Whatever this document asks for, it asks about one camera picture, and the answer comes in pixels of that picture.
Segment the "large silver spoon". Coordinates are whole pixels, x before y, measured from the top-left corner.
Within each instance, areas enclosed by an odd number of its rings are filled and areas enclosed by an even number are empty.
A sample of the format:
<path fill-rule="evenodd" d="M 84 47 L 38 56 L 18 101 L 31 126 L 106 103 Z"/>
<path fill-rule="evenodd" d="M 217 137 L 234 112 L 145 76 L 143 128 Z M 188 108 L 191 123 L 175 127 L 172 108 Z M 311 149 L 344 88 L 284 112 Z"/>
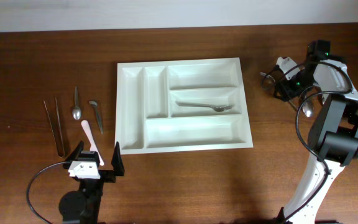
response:
<path fill-rule="evenodd" d="M 306 103 L 303 104 L 301 107 L 302 112 L 308 118 L 314 115 L 314 104 L 311 100 L 308 100 Z"/>

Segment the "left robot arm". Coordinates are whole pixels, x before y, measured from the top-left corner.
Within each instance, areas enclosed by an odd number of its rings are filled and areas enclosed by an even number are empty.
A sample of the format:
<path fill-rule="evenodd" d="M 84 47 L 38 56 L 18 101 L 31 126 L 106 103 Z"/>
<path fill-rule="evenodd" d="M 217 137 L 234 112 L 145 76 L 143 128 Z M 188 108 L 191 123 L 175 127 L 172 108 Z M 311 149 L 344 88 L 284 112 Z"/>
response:
<path fill-rule="evenodd" d="M 78 190 L 60 199 L 58 209 L 63 223 L 97 223 L 104 184 L 116 181 L 113 170 L 99 169 L 101 161 L 97 152 L 83 149 L 84 142 L 80 141 L 63 165 L 69 176 L 79 182 Z"/>

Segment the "silver fork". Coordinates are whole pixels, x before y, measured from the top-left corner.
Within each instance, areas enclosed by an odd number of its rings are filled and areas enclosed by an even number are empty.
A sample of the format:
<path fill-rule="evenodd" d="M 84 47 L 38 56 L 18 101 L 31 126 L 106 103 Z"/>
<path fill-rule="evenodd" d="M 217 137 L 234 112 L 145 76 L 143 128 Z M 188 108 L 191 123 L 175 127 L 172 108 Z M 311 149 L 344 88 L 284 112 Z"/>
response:
<path fill-rule="evenodd" d="M 260 86 L 263 90 L 270 90 L 275 86 L 276 81 L 269 73 L 261 72 L 260 75 L 262 76 Z"/>
<path fill-rule="evenodd" d="M 176 104 L 178 106 L 183 106 L 183 107 L 211 108 L 215 112 L 219 112 L 219 113 L 231 110 L 234 107 L 234 105 L 217 106 L 217 105 L 201 104 L 201 103 L 185 103 L 185 102 L 179 102 L 179 101 L 176 101 Z"/>

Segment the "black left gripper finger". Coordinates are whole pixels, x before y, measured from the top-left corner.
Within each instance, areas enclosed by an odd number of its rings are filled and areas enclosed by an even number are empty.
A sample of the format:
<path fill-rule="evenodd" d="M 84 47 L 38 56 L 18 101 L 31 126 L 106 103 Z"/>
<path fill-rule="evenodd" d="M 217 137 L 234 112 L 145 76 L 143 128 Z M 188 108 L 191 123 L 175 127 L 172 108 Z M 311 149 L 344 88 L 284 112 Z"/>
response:
<path fill-rule="evenodd" d="M 114 175 L 115 176 L 124 176 L 125 174 L 125 168 L 124 164 L 121 158 L 121 150 L 120 150 L 120 144 L 117 141 L 114 146 L 114 153 L 111 160 L 111 165 L 113 167 Z"/>
<path fill-rule="evenodd" d="M 84 148 L 84 142 L 80 141 L 78 143 L 77 147 L 67 156 L 67 158 L 65 159 L 65 162 L 77 160 L 77 158 L 80 155 L 83 148 Z"/>

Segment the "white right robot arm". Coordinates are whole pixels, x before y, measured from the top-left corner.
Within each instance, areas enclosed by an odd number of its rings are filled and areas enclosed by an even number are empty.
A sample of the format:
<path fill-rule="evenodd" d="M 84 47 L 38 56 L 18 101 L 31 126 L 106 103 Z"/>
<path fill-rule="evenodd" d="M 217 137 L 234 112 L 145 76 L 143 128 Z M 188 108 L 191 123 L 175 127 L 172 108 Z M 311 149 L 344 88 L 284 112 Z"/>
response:
<path fill-rule="evenodd" d="M 306 170 L 277 223 L 314 223 L 335 178 L 358 158 L 358 91 L 342 57 L 327 40 L 308 45 L 303 63 L 278 58 L 261 85 L 274 98 L 298 98 L 297 114 L 321 111 L 302 144 Z M 238 58 L 120 63 L 117 66 L 116 141 L 123 154 L 252 147 Z"/>

